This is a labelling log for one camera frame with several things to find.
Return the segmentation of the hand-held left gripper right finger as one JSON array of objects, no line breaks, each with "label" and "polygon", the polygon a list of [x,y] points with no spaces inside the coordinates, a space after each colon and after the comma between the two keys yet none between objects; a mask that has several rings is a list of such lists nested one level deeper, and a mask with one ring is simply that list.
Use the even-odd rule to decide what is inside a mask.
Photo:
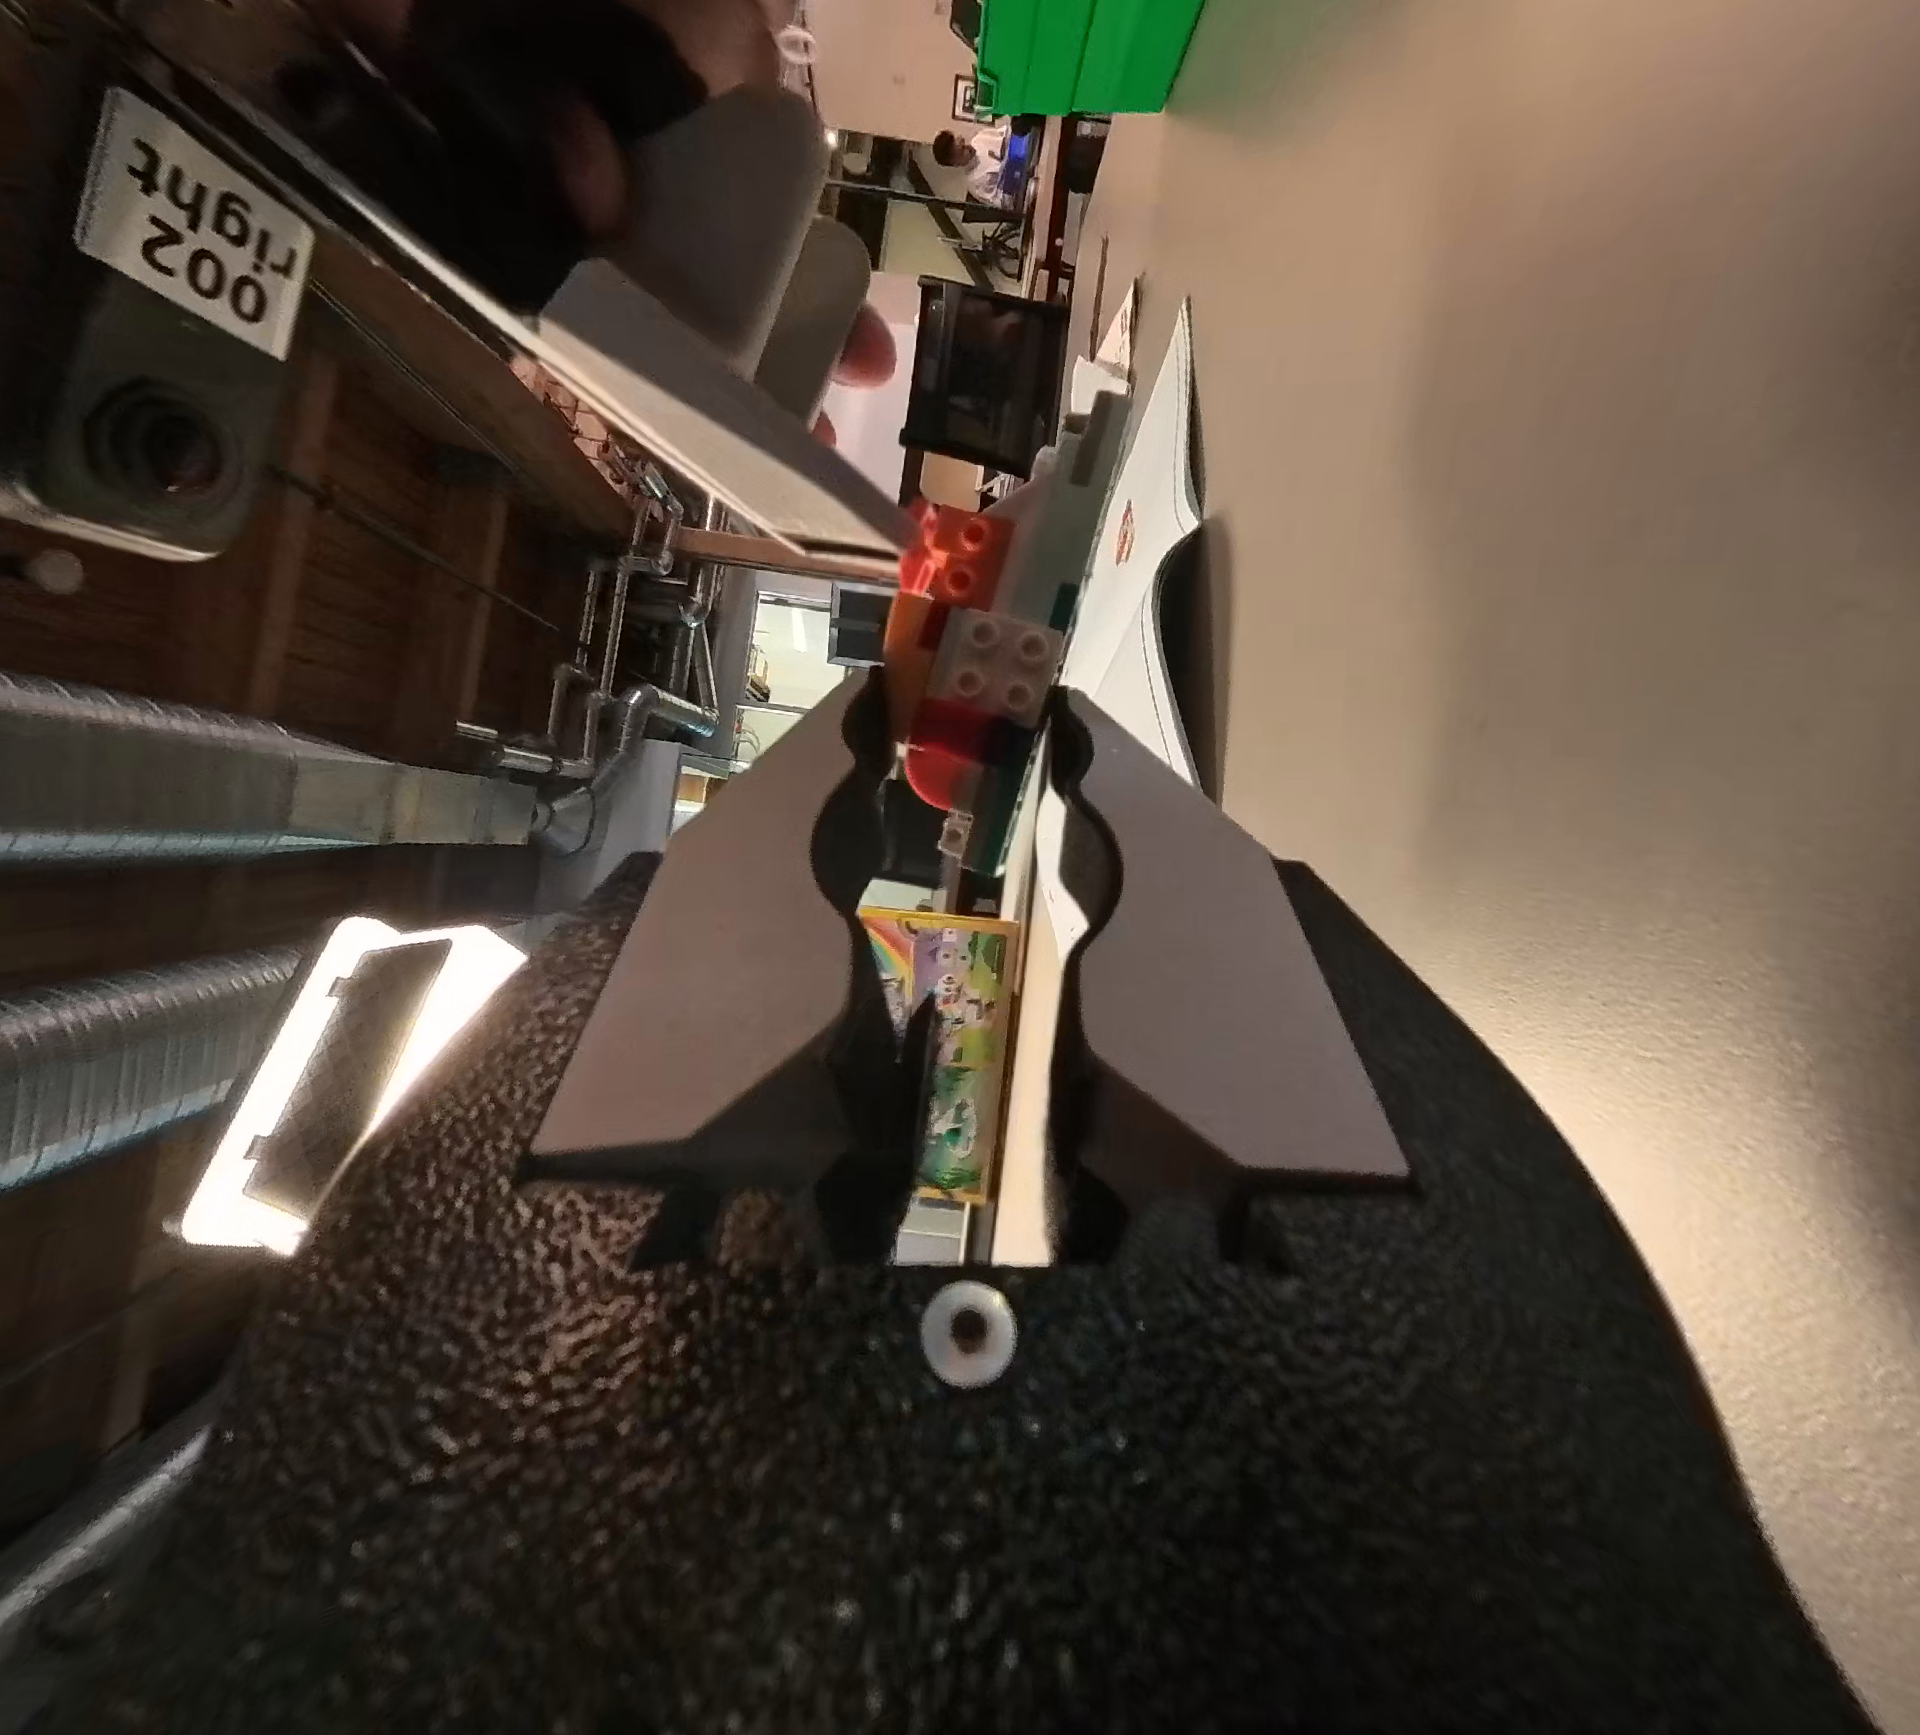
[{"label": "hand-held left gripper right finger", "polygon": [[1275,859],[1081,691],[1052,703],[1039,827],[1065,927],[1048,1119],[1064,1177],[1412,1181]]}]

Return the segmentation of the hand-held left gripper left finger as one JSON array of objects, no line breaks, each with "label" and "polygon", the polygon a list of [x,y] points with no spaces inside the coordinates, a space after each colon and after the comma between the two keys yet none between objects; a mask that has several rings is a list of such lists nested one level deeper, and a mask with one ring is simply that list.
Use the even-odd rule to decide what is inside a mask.
[{"label": "hand-held left gripper left finger", "polygon": [[884,683],[859,673],[669,835],[531,1173],[812,1187],[890,1149],[890,1011],[857,917],[887,775]]}]

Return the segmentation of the large silver spiral duct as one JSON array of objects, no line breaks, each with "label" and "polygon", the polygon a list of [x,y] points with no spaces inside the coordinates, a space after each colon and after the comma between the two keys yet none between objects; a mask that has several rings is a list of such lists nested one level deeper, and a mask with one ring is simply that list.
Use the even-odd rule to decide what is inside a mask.
[{"label": "large silver spiral duct", "polygon": [[275,723],[57,679],[2,677],[5,869],[251,861],[381,847],[590,845],[587,787],[539,797]]},{"label": "large silver spiral duct", "polygon": [[5,993],[2,1189],[220,1107],[305,963],[300,947],[267,947]]}]

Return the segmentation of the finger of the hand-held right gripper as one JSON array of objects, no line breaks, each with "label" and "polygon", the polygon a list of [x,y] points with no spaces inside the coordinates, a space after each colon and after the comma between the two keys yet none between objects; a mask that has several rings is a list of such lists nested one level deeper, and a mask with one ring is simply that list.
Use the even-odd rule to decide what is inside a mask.
[{"label": "finger of the hand-held right gripper", "polygon": [[531,329],[530,355],[616,435],[790,549],[900,555],[906,509],[737,375],[689,329],[644,329],[617,353]]},{"label": "finger of the hand-held right gripper", "polygon": [[607,259],[577,265],[542,313],[542,357],[628,433],[740,513],[896,513],[896,495],[818,437],[837,347],[814,395],[784,399]]}]

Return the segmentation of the multicoloured lego model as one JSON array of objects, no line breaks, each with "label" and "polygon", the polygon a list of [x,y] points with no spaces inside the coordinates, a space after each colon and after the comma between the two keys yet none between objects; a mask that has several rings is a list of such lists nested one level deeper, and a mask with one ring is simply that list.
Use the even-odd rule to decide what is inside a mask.
[{"label": "multicoloured lego model", "polygon": [[916,499],[881,639],[898,767],[940,853],[1002,871],[1050,693],[1092,577],[1131,399],[1101,393],[1006,497]]}]

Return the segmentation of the open instruction booklet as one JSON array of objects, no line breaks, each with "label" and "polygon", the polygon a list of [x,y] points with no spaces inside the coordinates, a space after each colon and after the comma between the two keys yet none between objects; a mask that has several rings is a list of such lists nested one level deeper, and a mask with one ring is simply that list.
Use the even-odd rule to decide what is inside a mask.
[{"label": "open instruction booklet", "polygon": [[1100,399],[1116,419],[1116,463],[1057,675],[1190,787],[1200,775],[1168,665],[1162,599],[1168,569],[1201,527],[1194,369],[1192,303],[1182,299],[1146,395]]}]

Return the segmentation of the colourful lego box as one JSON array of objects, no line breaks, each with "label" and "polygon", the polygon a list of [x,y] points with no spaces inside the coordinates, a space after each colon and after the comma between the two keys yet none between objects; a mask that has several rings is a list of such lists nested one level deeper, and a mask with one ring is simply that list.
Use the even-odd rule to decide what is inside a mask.
[{"label": "colourful lego box", "polygon": [[929,1007],[916,1191],[981,1205],[993,1193],[1022,929],[1014,921],[861,907],[898,1031]]}]

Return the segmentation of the black chair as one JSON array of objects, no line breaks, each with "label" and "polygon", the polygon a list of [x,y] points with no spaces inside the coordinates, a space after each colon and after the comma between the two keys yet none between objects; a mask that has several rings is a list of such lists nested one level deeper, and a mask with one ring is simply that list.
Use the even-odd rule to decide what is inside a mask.
[{"label": "black chair", "polygon": [[1072,313],[922,275],[900,445],[1025,479],[1053,443]]}]

